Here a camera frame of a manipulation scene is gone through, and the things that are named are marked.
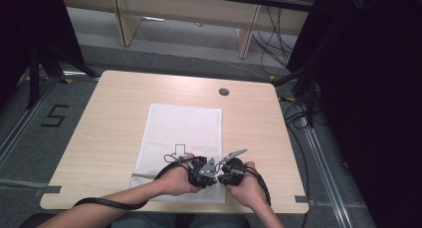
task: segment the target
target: white cloth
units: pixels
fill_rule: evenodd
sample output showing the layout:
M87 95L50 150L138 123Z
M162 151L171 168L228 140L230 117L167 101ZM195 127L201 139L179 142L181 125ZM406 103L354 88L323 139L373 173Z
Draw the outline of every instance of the white cloth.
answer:
M131 187L152 181L168 164L165 154L183 154L183 146L177 145L176 151L176 144L184 144L186 153L221 160L221 119L221 109L151 104ZM196 194L163 195L153 200L225 203L226 189L217 182Z

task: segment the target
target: jeans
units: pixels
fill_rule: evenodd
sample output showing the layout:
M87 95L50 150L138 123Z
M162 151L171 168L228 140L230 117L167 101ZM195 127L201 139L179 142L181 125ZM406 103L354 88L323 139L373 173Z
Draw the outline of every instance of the jeans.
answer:
M111 228L174 228L176 215L168 213L127 213L111 224ZM197 214L189 228L245 228L244 215Z

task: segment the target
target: light wood tabletop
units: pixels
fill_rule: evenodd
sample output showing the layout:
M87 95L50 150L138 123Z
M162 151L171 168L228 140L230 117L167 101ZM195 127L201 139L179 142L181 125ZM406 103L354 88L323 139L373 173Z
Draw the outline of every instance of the light wood tabletop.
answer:
M230 94L221 96L220 89ZM273 86L192 77L107 71L100 79L49 186L45 209L69 209L85 197L128 189L151 104L222 109L223 155L255 161L276 213L306 213L307 203ZM250 213L230 194L225 204L149 201L141 211Z

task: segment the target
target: person's right arm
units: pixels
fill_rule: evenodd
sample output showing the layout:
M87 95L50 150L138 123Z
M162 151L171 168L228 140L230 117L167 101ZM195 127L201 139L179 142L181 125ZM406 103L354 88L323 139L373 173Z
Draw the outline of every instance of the person's right arm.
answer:
M253 161L248 161L245 165L255 168ZM255 176L246 172L239 186L227 185L226 189L241 205L251 208L265 227L284 228L282 222L267 203L264 191Z

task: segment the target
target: forearm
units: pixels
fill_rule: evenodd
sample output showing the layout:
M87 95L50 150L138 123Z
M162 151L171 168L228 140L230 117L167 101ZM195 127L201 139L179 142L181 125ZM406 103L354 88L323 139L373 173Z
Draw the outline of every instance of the forearm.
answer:
M279 217L274 213L271 206L269 206L265 202L261 202L252 207L254 213L258 216L258 218L263 222L264 226L269 228L284 228L282 222L280 221Z
M138 204L164 193L159 180L105 196L105 199ZM126 211L97 204L82 204L67 210L40 227L106 227Z

